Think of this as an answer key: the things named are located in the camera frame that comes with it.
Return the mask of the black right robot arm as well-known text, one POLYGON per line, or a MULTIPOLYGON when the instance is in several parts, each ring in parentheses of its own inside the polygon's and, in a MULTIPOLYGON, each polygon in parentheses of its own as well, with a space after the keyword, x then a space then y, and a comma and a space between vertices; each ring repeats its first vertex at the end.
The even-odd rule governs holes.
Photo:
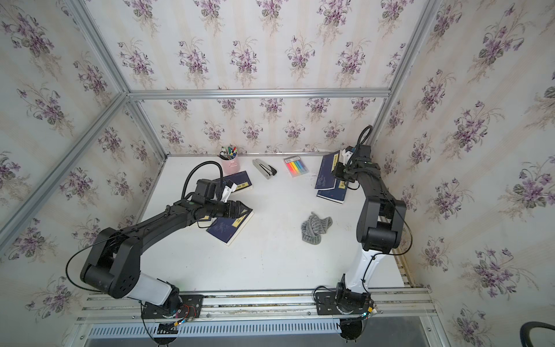
POLYGON ((357 183, 364 193, 356 226, 356 240, 361 248, 354 265, 345 274, 346 288, 364 293, 378 264, 400 245, 406 204, 389 192, 380 166, 371 160, 371 147, 368 145, 348 146, 341 150, 332 174, 346 183, 357 183))

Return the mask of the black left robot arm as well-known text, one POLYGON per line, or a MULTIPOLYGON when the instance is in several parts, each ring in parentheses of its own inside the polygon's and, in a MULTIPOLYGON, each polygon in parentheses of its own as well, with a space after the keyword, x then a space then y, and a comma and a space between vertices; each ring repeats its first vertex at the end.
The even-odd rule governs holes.
POLYGON ((141 257, 154 244, 173 232, 203 218, 240 218, 249 208, 240 201, 216 197, 226 185, 201 179, 195 191, 139 224, 105 228, 91 245, 80 280, 114 299, 124 297, 174 312, 182 305, 179 289, 141 271, 141 257))

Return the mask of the grey patterned cloth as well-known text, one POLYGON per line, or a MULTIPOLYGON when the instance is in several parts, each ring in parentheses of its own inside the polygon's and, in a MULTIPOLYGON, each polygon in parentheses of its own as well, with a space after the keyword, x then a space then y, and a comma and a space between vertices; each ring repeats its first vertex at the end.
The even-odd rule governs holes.
POLYGON ((320 218, 316 213, 311 212, 309 218, 301 225, 301 238, 308 244, 318 245, 322 241, 322 235, 328 232, 332 224, 331 217, 320 218))

